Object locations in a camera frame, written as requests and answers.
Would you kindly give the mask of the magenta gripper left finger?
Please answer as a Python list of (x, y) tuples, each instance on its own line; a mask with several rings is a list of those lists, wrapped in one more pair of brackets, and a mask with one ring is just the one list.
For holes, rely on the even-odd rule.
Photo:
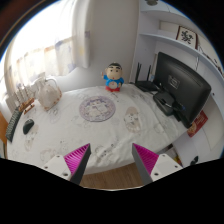
[(43, 169), (79, 185), (90, 155), (91, 147), (86, 144), (65, 156), (55, 155), (43, 166)]

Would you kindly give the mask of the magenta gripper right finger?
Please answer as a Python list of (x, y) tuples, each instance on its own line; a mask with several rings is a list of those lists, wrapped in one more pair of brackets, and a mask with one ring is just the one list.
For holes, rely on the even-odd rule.
[(182, 169), (167, 154), (158, 155), (135, 143), (132, 144), (132, 155), (144, 185)]

